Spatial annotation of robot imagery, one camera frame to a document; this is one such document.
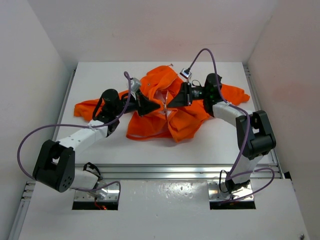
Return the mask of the orange zip jacket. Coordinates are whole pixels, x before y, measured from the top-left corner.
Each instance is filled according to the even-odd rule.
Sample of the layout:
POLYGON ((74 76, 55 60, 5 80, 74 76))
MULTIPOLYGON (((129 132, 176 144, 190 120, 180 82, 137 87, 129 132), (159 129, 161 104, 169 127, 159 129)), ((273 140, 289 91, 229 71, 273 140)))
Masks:
POLYGON ((135 111, 127 127, 126 137, 142 141, 172 138, 175 142, 192 139, 201 125, 210 118, 204 105, 196 100, 191 106, 166 108, 179 92, 182 79, 168 65, 158 66, 141 79, 141 92, 160 105, 151 113, 139 116, 135 111))

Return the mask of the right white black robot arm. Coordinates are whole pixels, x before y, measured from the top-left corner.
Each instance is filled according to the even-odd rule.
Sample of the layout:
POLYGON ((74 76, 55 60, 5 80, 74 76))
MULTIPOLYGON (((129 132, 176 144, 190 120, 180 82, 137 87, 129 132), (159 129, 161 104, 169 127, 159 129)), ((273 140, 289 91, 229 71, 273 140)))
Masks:
POLYGON ((207 114, 236 128, 239 154, 224 182, 230 194, 249 184, 259 161, 276 147, 276 138, 265 111, 250 112, 227 102, 222 95, 221 79, 218 74, 210 73, 204 86, 183 82, 178 94, 167 106, 182 108, 191 106, 193 101, 202 101, 207 114))

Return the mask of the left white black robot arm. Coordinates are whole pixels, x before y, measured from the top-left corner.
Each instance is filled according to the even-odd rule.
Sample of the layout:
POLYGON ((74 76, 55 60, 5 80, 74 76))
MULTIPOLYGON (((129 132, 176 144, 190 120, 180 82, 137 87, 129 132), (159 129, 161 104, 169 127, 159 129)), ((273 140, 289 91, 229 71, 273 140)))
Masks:
POLYGON ((105 90, 88 125, 58 141, 47 140, 42 144, 33 169, 33 178, 60 193, 67 189, 84 192, 100 190, 99 173, 77 170, 76 157, 95 142, 109 137, 118 127, 121 114, 136 111, 144 116, 160 107, 140 90, 123 98, 119 97, 115 89, 105 90))

